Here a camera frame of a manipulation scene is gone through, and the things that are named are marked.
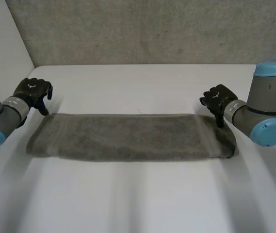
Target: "white table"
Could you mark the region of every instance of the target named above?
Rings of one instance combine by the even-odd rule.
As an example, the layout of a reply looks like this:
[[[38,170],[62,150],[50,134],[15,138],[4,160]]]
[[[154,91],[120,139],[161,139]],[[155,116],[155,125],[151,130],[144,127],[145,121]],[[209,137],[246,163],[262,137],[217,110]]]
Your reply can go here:
[[[246,101],[254,65],[46,66],[51,112],[210,115],[199,103],[224,84]],[[7,95],[13,90],[6,90]],[[276,232],[276,146],[231,126],[239,156],[178,163],[31,158],[42,116],[32,110],[0,148],[0,232]]]

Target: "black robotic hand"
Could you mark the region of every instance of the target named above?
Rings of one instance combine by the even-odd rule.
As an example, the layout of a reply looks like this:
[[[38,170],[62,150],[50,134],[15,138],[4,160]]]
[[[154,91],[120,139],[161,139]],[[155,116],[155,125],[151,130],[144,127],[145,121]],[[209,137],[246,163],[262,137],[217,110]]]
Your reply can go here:
[[[47,116],[49,111],[45,107],[43,98],[47,96],[47,99],[51,100],[52,90],[51,83],[43,79],[24,79],[14,91],[13,96],[25,101],[29,108],[36,108],[42,115]]]
[[[206,106],[216,118],[218,127],[224,127],[224,110],[226,106],[238,97],[227,87],[220,84],[204,92],[204,97],[199,100],[202,105]]]

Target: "gray wall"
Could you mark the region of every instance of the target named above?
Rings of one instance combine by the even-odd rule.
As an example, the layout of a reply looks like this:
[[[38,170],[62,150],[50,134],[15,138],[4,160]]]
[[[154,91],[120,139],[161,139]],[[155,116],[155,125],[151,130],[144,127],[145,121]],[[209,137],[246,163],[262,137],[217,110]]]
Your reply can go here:
[[[6,0],[34,65],[276,61],[276,0]]]

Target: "gray towel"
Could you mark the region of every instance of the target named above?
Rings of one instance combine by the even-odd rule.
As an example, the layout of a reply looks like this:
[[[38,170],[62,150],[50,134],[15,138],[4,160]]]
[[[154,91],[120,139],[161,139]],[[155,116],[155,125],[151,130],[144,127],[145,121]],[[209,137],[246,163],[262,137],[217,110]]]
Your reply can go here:
[[[46,116],[27,145],[37,157],[84,161],[191,161],[234,155],[228,125],[195,114]]]

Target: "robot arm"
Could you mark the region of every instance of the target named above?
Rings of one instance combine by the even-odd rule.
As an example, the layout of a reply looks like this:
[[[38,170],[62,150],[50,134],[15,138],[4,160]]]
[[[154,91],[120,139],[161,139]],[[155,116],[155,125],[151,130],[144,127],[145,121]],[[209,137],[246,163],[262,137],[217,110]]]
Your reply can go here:
[[[50,100],[52,90],[52,85],[44,80],[24,79],[11,97],[0,102],[0,145],[25,123],[32,107],[44,116],[49,114],[43,98],[47,95]]]
[[[222,127],[223,116],[253,142],[276,145],[276,63],[256,66],[247,103],[223,85],[211,88],[200,98]]]

